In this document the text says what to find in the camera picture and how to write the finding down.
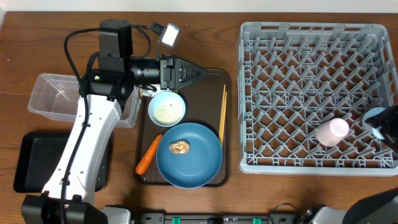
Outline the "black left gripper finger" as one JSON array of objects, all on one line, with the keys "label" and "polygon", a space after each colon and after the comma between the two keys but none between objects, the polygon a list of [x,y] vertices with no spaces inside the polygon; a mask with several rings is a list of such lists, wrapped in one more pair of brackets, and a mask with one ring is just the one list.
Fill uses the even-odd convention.
[{"label": "black left gripper finger", "polygon": [[206,77],[208,70],[181,57],[176,57],[176,74],[178,77]]},{"label": "black left gripper finger", "polygon": [[196,76],[196,77],[192,77],[192,78],[190,78],[188,80],[182,80],[181,82],[177,82],[176,89],[180,90],[180,89],[184,88],[187,85],[193,84],[193,83],[198,82],[200,80],[203,80],[203,79],[205,79],[207,77],[208,77],[208,74],[205,74],[205,75],[199,75],[199,76]]}]

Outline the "light blue bowl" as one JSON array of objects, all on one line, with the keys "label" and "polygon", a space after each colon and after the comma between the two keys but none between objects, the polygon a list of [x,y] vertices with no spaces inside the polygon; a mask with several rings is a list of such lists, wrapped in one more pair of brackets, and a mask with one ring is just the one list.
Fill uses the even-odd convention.
[{"label": "light blue bowl", "polygon": [[185,116],[186,104],[183,98],[172,91],[165,91],[153,97],[147,109],[149,118],[158,126],[171,127]]}]

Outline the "white rice pile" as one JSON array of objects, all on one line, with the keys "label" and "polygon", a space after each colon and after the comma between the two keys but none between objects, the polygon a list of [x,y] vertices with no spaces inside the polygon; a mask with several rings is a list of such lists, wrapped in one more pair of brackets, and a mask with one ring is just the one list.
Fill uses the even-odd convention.
[{"label": "white rice pile", "polygon": [[177,123],[183,116],[183,107],[179,102],[165,102],[154,109],[154,119],[161,125]]}]

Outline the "brown food scrap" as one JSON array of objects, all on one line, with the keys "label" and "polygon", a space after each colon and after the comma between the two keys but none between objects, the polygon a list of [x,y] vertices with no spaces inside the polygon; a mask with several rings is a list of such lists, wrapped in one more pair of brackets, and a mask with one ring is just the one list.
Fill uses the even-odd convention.
[{"label": "brown food scrap", "polygon": [[190,150],[190,144],[186,140],[176,141],[169,145],[173,154],[186,154]]}]

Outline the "dark blue plate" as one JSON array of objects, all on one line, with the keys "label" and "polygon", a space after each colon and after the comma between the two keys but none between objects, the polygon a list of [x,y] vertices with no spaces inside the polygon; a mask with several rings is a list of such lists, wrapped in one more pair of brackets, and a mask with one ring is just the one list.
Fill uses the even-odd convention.
[{"label": "dark blue plate", "polygon": [[[172,143],[186,141],[188,152],[174,154]],[[165,132],[160,140],[156,163],[162,177],[170,184],[194,189],[210,182],[218,173],[223,161],[223,150],[216,134],[198,123],[178,124]]]}]

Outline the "orange carrot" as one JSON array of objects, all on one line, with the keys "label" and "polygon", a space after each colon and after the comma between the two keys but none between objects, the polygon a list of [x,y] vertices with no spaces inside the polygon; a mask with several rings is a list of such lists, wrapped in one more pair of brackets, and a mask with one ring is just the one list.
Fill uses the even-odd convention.
[{"label": "orange carrot", "polygon": [[151,143],[149,148],[147,149],[146,153],[142,157],[142,159],[139,161],[138,165],[136,166],[136,173],[139,175],[142,175],[146,172],[148,169],[150,163],[152,162],[155,153],[157,151],[158,145],[160,143],[160,140],[162,139],[162,134],[159,134]]}]

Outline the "pink cup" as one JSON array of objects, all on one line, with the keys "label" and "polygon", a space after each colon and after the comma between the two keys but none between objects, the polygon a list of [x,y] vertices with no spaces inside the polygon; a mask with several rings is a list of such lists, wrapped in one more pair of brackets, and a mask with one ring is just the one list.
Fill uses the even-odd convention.
[{"label": "pink cup", "polygon": [[315,136],[320,144],[333,147],[342,141],[348,133],[349,124],[341,118],[334,118],[321,124]]}]

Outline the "light blue cup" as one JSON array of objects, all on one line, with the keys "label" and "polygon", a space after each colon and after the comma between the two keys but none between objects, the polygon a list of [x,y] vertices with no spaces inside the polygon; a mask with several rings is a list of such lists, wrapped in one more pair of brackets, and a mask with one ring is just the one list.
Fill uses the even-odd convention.
[{"label": "light blue cup", "polygon": [[362,118],[363,128],[372,134],[374,137],[385,140],[384,136],[381,134],[381,126],[379,124],[373,124],[374,119],[377,115],[385,110],[383,107],[376,107],[367,111]]}]

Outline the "foil wrapper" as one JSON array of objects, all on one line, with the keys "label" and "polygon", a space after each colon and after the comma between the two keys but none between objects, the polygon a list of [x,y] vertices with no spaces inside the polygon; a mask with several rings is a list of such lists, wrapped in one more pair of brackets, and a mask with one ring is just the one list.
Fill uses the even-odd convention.
[{"label": "foil wrapper", "polygon": [[160,89],[158,89],[157,91],[153,91],[153,90],[145,90],[142,88],[139,89],[139,93],[141,96],[146,96],[146,97],[150,97],[150,98],[155,97],[155,95],[158,95],[163,92],[178,93],[178,90],[160,90]]}]

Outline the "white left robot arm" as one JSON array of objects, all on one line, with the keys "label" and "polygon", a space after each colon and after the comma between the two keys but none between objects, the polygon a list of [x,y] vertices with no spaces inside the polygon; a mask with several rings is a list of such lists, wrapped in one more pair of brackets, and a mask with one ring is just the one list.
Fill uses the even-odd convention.
[{"label": "white left robot arm", "polygon": [[26,223],[131,223],[131,211],[93,203],[101,161],[110,135],[127,99],[136,87],[179,90],[207,76],[205,68],[175,55],[133,54],[132,31],[154,32],[158,42],[173,45],[179,29],[134,25],[109,19],[96,28],[99,51],[89,58],[86,72],[78,75],[80,98],[72,131],[63,154],[40,195],[27,195],[21,207]]}]

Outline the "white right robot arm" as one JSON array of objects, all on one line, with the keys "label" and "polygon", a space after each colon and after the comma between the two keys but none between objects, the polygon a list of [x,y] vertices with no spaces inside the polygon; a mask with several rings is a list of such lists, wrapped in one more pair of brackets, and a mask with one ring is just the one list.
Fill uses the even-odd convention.
[{"label": "white right robot arm", "polygon": [[[397,106],[369,110],[363,117],[363,124],[376,131],[374,135],[397,156]],[[397,223],[397,185],[390,180],[382,180],[381,187],[372,195],[367,195],[352,204],[347,210],[334,209],[327,206],[318,207],[307,212],[307,218],[301,223]]]}]

